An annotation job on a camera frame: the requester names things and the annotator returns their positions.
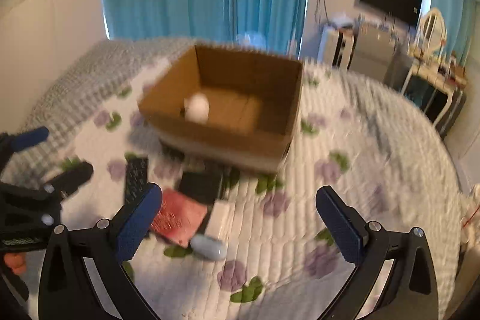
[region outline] bed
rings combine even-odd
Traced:
[[[162,188],[173,187],[183,170],[215,166],[164,156],[137,108],[152,81],[192,43],[99,43],[39,100],[25,128],[44,124],[50,138],[15,156],[3,179],[35,186],[76,159],[90,161],[92,180],[63,203],[63,222],[78,229],[111,218],[122,206],[128,154],[148,155],[149,179]],[[208,262],[150,233],[130,261],[139,291],[164,320],[317,319],[353,270],[315,209],[316,190],[330,184],[366,221],[390,230],[425,230],[441,319],[455,284],[461,216],[455,169],[431,123],[380,83],[309,60],[297,121],[272,186],[248,172],[230,181],[226,199],[234,204],[234,217],[227,258]],[[27,257],[33,318],[42,257]],[[118,316],[93,263],[87,266],[104,308]],[[390,266],[384,265],[361,315],[373,309]]]

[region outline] pink card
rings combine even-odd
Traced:
[[[206,205],[168,188],[162,192],[162,207],[151,228],[158,235],[187,248],[206,214]]]

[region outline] metal bolt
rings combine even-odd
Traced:
[[[54,233],[55,234],[61,234],[63,232],[63,226],[56,226],[54,229],[53,229]]]
[[[107,219],[101,219],[99,222],[97,222],[97,227],[100,229],[105,229],[110,225],[110,221]]]
[[[369,227],[372,231],[374,231],[374,232],[378,232],[378,231],[380,231],[381,228],[382,228],[381,224],[378,223],[378,222],[376,222],[376,221],[370,221],[370,222],[368,223],[368,227]]]
[[[50,185],[50,183],[43,185],[43,189],[50,194],[55,191],[55,188],[52,185]]]
[[[42,223],[44,223],[46,226],[52,226],[54,221],[53,217],[50,216],[49,214],[43,214],[42,215]]]
[[[421,237],[423,237],[423,235],[424,235],[425,233],[424,233],[423,229],[418,228],[418,227],[415,227],[415,228],[413,228],[413,234],[414,234],[415,236],[418,236],[419,238],[421,238]]]

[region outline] brown box on table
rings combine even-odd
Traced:
[[[302,63],[242,49],[195,45],[139,103],[160,140],[180,151],[238,167],[276,172],[287,156],[302,89]],[[182,116],[203,93],[206,124]]]

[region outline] remote control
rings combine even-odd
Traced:
[[[124,203],[132,202],[148,183],[148,158],[127,160]]]

